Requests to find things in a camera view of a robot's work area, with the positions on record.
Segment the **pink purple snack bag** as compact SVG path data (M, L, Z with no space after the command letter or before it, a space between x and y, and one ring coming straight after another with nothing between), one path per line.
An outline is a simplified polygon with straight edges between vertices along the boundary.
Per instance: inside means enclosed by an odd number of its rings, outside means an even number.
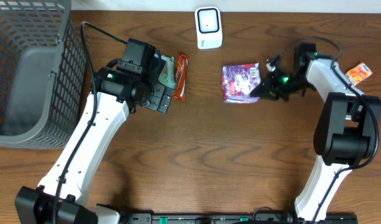
M222 89L225 103L256 103L259 97L253 97L250 93L260 83L259 63L223 66Z

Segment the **teal green snack packet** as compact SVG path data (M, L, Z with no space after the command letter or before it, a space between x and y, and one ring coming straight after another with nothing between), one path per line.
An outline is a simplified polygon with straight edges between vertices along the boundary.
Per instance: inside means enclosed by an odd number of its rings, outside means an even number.
M175 58L166 57L165 55L163 55L162 60L166 61L166 70L163 73L161 73L158 80L163 85L170 88L174 88L175 87L175 78L174 78Z

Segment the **red brown snack packet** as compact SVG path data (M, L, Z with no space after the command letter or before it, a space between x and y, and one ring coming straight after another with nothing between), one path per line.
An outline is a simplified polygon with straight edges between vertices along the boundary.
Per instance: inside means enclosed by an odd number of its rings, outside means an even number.
M177 58L177 70L175 72L174 98L185 100L186 75L188 71L190 58L184 53L179 53Z

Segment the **orange tissue pack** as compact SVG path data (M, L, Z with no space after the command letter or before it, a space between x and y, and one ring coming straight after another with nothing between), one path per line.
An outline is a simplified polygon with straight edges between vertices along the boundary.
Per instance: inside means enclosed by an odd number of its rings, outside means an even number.
M369 78L373 74L373 71L364 63L361 62L354 68L346 72L346 78L356 86L366 78Z

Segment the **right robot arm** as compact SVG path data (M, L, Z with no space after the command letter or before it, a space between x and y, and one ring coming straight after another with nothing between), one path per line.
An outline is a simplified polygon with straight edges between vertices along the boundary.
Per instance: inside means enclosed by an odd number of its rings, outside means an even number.
M314 43L294 49L294 71L280 68L282 54L267 61L267 77L251 91L260 99L288 101L307 89L324 101L313 136L313 170L294 201L294 223L325 223L327 209L342 181L369 165L379 147L381 100L358 90L339 68L337 57L321 54Z

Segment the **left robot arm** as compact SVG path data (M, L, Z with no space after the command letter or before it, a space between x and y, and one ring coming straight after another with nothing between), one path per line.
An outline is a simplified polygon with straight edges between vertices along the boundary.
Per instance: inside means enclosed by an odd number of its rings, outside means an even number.
M87 208L90 188L112 137L137 108L165 114L173 89L158 82L166 61L146 42L129 39L122 59L96 74L84 112L62 154L36 189L15 198L21 223L120 223L109 205Z

